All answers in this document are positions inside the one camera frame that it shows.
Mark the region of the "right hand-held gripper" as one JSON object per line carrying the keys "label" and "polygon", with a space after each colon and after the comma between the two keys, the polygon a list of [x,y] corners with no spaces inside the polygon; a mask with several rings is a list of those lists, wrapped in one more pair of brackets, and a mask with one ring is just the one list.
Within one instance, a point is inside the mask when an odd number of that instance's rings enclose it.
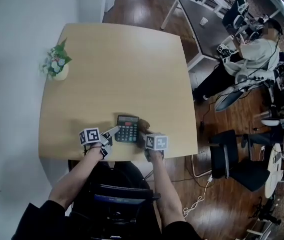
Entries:
{"label": "right hand-held gripper", "polygon": [[150,160],[149,151],[159,151],[164,158],[165,151],[168,149],[169,138],[166,135],[159,133],[145,134],[143,132],[139,133],[138,136],[138,146],[139,148],[145,148],[145,157]]}

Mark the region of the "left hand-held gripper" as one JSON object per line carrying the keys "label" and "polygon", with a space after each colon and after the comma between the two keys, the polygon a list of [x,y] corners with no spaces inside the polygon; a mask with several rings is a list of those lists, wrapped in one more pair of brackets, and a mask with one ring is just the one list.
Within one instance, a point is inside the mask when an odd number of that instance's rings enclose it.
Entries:
{"label": "left hand-held gripper", "polygon": [[111,147],[113,145],[113,136],[120,131],[120,126],[115,126],[106,132],[100,133],[99,128],[85,128],[79,133],[80,144],[84,148],[84,155],[93,149],[95,143],[100,144],[100,153],[105,159],[111,155]]}

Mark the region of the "black calculator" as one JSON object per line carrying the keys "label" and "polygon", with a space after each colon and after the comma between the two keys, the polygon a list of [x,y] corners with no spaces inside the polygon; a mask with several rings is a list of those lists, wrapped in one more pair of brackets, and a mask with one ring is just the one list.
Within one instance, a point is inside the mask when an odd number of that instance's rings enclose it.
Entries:
{"label": "black calculator", "polygon": [[117,126],[119,131],[115,134],[115,140],[121,143],[136,143],[138,139],[139,117],[132,115],[119,115]]}

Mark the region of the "person's left forearm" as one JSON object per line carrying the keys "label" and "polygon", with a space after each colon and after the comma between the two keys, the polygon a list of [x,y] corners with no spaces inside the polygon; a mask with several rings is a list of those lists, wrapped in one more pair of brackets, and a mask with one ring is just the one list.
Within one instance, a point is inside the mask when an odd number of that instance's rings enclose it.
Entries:
{"label": "person's left forearm", "polygon": [[53,187],[48,199],[65,210],[80,193],[94,167],[103,159],[101,143],[94,144],[84,158]]}

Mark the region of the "person's right forearm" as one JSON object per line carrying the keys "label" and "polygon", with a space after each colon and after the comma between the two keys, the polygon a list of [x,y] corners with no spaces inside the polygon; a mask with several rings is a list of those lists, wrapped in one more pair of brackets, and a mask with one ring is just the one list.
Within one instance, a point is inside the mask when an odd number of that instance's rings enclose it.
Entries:
{"label": "person's right forearm", "polygon": [[148,153],[153,165],[155,191],[161,196],[157,200],[157,208],[162,225],[166,227],[173,222],[185,222],[180,198],[166,171],[162,154],[155,150],[150,150]]}

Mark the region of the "black chest-mounted screen device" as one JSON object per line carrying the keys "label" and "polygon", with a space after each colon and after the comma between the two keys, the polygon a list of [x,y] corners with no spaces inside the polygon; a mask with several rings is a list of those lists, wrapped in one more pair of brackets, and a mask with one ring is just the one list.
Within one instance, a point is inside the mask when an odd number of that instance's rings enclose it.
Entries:
{"label": "black chest-mounted screen device", "polygon": [[89,193],[94,215],[114,224],[136,223],[142,207],[158,200],[161,195],[151,189],[91,184]]}

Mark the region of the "flower plant in cream pot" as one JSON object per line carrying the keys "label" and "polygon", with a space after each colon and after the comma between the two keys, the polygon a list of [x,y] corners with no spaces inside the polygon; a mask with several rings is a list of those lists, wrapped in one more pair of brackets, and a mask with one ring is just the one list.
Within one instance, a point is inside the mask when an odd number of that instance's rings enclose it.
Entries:
{"label": "flower plant in cream pot", "polygon": [[63,81],[69,72],[69,63],[72,58],[65,50],[67,39],[51,48],[47,53],[43,62],[39,66],[39,70],[46,75],[48,79]]}

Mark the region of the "black chair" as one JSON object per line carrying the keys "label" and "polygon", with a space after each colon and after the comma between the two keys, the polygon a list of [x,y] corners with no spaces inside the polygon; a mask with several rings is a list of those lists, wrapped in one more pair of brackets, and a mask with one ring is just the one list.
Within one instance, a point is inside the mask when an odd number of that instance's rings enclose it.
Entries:
{"label": "black chair", "polygon": [[262,161],[248,156],[239,160],[237,138],[234,130],[218,133],[209,138],[211,174],[214,179],[232,178],[251,192],[265,185],[270,172]]}

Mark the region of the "grey shell chair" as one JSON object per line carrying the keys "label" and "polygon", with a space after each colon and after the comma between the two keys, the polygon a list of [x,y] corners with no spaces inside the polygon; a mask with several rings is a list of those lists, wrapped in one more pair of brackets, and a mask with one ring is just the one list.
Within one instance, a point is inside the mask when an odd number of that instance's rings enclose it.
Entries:
{"label": "grey shell chair", "polygon": [[264,77],[248,77],[239,74],[235,77],[235,84],[227,88],[220,94],[215,102],[214,109],[221,112],[235,103],[244,93],[259,87],[264,81]]}

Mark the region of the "person with headset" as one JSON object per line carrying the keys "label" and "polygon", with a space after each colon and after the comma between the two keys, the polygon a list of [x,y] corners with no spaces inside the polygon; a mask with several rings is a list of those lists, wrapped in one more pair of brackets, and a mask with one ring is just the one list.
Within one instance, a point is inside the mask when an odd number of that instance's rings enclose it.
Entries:
{"label": "person with headset", "polygon": [[[89,193],[91,183],[114,184],[120,187],[149,189],[140,170],[129,161],[119,161],[114,168],[99,162],[73,203],[72,212],[48,200],[41,207],[29,204],[12,240],[95,240],[103,231],[98,229],[97,208],[106,212],[106,203],[95,202]],[[155,210],[148,203],[140,208],[137,222],[119,228],[122,240],[202,240],[194,228],[184,221],[159,226]]]}

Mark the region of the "dark table with white legs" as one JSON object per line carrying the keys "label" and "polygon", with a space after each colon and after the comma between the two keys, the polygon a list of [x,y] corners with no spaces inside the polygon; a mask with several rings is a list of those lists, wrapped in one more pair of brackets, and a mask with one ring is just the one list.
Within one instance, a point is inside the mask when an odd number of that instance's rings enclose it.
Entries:
{"label": "dark table with white legs", "polygon": [[[202,60],[218,61],[220,56],[217,47],[230,35],[221,18],[194,1],[175,0],[161,25],[162,30],[165,29],[177,6],[181,7],[198,48],[198,53],[187,63],[188,70],[192,70]],[[200,25],[202,17],[208,19],[204,26]]]}

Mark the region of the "white round table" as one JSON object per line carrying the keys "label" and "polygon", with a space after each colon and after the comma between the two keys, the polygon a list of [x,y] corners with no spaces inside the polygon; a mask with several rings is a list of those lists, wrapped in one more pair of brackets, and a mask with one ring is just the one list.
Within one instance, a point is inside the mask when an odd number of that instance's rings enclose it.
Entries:
{"label": "white round table", "polygon": [[274,193],[278,182],[283,178],[282,149],[279,143],[274,144],[270,152],[268,171],[270,175],[265,183],[265,197],[269,199]]}

